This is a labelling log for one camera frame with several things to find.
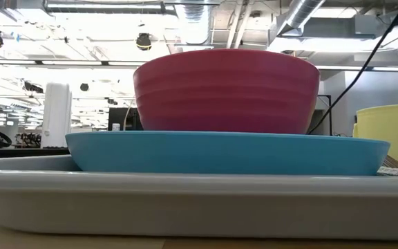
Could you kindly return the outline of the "black monitor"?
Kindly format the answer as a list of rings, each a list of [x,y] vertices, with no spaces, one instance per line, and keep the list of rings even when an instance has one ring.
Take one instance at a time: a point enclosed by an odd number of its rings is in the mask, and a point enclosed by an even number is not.
[[[120,131],[141,131],[140,115],[137,108],[110,108],[108,111],[108,130],[112,131],[112,124],[119,123]]]

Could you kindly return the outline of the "silver ventilation duct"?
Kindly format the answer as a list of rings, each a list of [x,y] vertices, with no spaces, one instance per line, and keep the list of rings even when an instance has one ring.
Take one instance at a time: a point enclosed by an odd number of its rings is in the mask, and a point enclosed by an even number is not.
[[[286,13],[277,16],[269,30],[270,41],[277,37],[301,37],[304,25],[326,0],[292,0]]]
[[[208,0],[181,0],[174,6],[180,22],[181,44],[176,45],[182,52],[209,48],[211,14],[213,6]]]

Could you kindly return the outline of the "yellow mug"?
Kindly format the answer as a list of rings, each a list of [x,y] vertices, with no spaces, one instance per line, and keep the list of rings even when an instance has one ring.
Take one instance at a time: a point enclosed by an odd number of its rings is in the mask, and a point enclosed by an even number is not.
[[[358,110],[352,136],[389,142],[388,155],[398,160],[398,104]]]

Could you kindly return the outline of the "black aluminium table frame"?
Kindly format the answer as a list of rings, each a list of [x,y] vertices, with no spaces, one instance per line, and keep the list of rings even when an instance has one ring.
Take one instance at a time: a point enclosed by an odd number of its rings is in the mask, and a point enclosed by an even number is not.
[[[68,149],[0,149],[0,158],[57,156],[69,154]]]

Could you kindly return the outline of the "black background station frame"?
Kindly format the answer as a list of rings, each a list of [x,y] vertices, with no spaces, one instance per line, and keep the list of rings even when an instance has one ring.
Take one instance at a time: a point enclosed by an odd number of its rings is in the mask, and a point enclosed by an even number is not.
[[[333,126],[332,126],[332,111],[330,110],[330,107],[332,105],[332,96],[331,95],[325,95],[325,94],[318,94],[318,99],[320,99],[327,107],[327,117],[326,119],[328,120],[328,135],[332,136],[333,135]]]

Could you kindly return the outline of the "blue plate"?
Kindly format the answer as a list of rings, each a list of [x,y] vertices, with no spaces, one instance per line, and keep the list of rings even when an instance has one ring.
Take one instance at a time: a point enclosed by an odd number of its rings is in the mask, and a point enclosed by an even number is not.
[[[389,142],[337,136],[211,131],[70,133],[86,172],[374,176]]]

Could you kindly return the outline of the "white pillar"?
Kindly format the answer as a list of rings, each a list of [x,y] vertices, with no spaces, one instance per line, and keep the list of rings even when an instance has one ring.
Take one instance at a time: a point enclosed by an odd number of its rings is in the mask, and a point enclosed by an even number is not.
[[[41,147],[67,147],[65,136],[70,133],[72,91],[68,83],[46,85]]]

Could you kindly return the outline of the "grey plastic tray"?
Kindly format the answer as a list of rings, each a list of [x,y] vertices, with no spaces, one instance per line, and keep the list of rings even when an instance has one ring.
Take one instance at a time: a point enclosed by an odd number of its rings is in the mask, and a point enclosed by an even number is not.
[[[398,241],[398,177],[83,172],[0,158],[0,226],[24,232]]]

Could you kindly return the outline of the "pink ribbed bowl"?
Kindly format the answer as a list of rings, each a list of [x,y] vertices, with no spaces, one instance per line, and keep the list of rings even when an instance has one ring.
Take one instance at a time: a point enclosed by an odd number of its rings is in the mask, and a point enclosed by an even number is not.
[[[319,82],[305,60],[243,49],[167,55],[133,75],[142,126],[154,131],[305,134]]]

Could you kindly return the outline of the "long ceiling light strip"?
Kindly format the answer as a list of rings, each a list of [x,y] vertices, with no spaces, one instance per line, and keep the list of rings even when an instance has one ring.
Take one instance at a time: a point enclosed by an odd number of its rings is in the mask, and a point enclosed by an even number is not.
[[[0,65],[51,65],[51,66],[141,66],[141,61],[92,61],[92,60],[27,60],[0,59]]]

